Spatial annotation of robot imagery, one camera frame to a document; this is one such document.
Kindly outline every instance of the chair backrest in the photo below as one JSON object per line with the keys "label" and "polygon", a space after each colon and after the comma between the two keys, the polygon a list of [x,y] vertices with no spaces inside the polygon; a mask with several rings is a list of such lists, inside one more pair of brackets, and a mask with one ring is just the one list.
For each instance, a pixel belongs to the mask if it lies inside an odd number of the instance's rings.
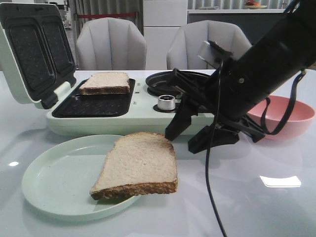
{"label": "chair backrest", "polygon": [[240,58],[251,43],[237,25],[219,21],[199,21],[179,28],[167,53],[168,69],[213,69],[198,57],[205,40],[215,41],[226,51]]}
{"label": "chair backrest", "polygon": [[77,40],[81,70],[144,70],[147,45],[128,20],[101,18],[84,24]]}

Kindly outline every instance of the white cabinet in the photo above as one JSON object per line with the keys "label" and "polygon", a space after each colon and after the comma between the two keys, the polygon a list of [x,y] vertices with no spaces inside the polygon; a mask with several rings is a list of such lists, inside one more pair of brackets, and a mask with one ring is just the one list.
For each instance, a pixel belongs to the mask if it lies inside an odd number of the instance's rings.
{"label": "white cabinet", "polygon": [[167,51],[180,26],[187,23],[187,0],[144,0],[146,70],[166,70]]}

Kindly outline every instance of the bread slice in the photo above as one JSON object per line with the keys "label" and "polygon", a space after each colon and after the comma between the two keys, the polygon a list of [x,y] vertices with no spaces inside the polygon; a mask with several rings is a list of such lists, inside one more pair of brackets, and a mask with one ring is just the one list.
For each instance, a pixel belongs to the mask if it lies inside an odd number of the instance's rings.
{"label": "bread slice", "polygon": [[108,152],[93,199],[142,194],[169,194],[177,190],[175,151],[163,134],[138,132],[119,138]]}
{"label": "bread slice", "polygon": [[123,72],[102,72],[93,74],[79,87],[82,95],[128,94],[129,76]]}

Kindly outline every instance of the sandwich maker lid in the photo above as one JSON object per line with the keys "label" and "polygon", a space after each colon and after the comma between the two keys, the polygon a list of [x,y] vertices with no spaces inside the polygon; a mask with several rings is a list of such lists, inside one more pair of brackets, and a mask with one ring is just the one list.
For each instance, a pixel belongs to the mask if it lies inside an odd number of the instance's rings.
{"label": "sandwich maker lid", "polygon": [[58,8],[52,4],[0,3],[1,65],[20,103],[58,101],[55,90],[76,83],[76,64]]}

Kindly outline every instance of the cabinet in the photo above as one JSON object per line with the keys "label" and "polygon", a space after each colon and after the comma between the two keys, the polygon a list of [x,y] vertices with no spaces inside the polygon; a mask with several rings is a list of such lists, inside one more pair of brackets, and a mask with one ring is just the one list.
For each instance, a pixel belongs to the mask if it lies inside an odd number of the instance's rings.
{"label": "cabinet", "polygon": [[187,0],[144,0],[146,70],[166,70],[166,56],[180,26],[187,23]]}
{"label": "cabinet", "polygon": [[213,20],[238,25],[255,44],[281,18],[283,9],[188,10],[188,23]]}

